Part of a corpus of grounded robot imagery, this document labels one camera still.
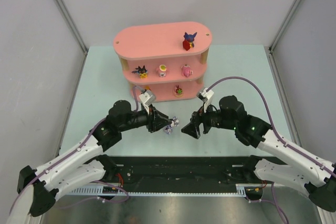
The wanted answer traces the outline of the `purple bunny figurine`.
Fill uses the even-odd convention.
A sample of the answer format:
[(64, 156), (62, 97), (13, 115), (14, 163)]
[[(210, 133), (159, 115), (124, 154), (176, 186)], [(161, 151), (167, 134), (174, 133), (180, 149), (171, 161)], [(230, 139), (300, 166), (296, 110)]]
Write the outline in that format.
[(164, 128), (164, 133), (166, 133), (167, 135), (171, 135), (172, 134), (172, 132), (173, 132), (173, 128), (170, 126), (170, 125), (168, 125), (168, 126), (166, 126), (165, 128)]

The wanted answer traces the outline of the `pink bear strawberry figurine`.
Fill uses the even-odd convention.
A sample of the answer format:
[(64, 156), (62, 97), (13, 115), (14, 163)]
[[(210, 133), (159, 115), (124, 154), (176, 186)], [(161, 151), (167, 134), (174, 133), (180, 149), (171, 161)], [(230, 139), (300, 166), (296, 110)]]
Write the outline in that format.
[(179, 85), (175, 85), (173, 88), (173, 94), (175, 97), (179, 98), (183, 96), (183, 89)]

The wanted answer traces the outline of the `yellow mouse dragon-costume figurine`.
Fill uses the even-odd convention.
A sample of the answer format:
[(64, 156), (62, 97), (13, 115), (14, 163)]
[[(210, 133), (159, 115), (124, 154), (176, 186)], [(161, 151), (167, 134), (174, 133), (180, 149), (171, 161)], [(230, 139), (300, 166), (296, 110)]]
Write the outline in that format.
[(132, 71), (132, 73), (137, 74), (140, 77), (140, 79), (145, 79), (148, 77), (148, 70), (145, 67), (145, 65), (143, 65), (142, 67), (137, 66), (135, 70)]

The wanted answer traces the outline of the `yellow mouse navy-hood figurine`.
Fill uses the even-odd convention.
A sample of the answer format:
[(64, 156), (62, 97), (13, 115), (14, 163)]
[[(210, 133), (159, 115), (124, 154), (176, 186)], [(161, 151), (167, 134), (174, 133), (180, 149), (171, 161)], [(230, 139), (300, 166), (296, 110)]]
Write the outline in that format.
[(188, 34), (187, 32), (184, 33), (184, 36), (183, 36), (184, 40), (182, 42), (182, 46), (186, 51), (194, 48), (194, 40), (195, 40), (196, 35), (197, 35), (197, 32), (193, 34)]

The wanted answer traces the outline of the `black purple-bow imp figurine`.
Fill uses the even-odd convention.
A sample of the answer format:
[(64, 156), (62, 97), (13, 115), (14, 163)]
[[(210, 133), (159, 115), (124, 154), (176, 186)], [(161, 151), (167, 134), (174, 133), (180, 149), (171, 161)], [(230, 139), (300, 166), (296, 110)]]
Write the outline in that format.
[(177, 127), (179, 125), (179, 119), (174, 116), (172, 119), (171, 119), (171, 127)]

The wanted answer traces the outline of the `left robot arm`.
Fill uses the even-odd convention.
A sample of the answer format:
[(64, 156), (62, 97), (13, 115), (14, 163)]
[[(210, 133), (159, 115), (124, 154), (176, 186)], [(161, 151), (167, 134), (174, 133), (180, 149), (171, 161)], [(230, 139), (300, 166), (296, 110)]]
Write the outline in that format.
[(147, 102), (137, 111), (126, 100), (115, 102), (108, 115), (71, 149), (37, 168), (21, 169), (18, 198), (10, 213), (14, 223), (39, 217), (68, 192), (113, 176), (116, 165), (105, 151), (122, 139), (122, 132), (144, 126), (153, 133), (171, 124), (172, 119)]

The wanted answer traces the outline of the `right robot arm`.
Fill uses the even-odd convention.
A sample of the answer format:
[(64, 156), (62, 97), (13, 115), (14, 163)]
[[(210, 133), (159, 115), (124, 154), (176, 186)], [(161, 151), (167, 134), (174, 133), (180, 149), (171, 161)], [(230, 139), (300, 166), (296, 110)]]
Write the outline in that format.
[(192, 113), (181, 131), (195, 139), (211, 128), (233, 130), (246, 146), (265, 151), (284, 164), (250, 156), (243, 165), (246, 180), (267, 180), (292, 188), (307, 196), (316, 206), (335, 212), (335, 163), (318, 157), (279, 135), (264, 120), (249, 115), (233, 95), (219, 101), (219, 109), (204, 103)]

